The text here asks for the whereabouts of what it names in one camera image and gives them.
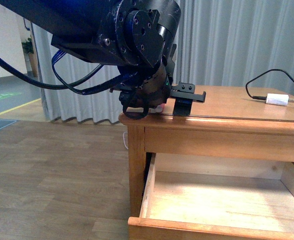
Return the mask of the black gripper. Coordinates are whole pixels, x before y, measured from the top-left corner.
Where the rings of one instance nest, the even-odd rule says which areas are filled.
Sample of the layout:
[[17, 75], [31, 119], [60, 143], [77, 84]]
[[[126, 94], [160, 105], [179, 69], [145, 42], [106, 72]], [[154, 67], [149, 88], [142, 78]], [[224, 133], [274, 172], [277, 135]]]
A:
[[173, 44], [169, 55], [162, 57], [156, 70], [144, 70], [111, 88], [111, 92], [120, 91], [119, 100], [126, 117], [140, 120], [147, 116], [149, 108], [165, 104], [169, 97], [175, 99], [173, 116], [187, 117], [191, 113], [192, 102], [205, 102], [206, 92], [195, 94], [194, 84], [179, 82], [172, 85], [176, 48], [177, 45]]

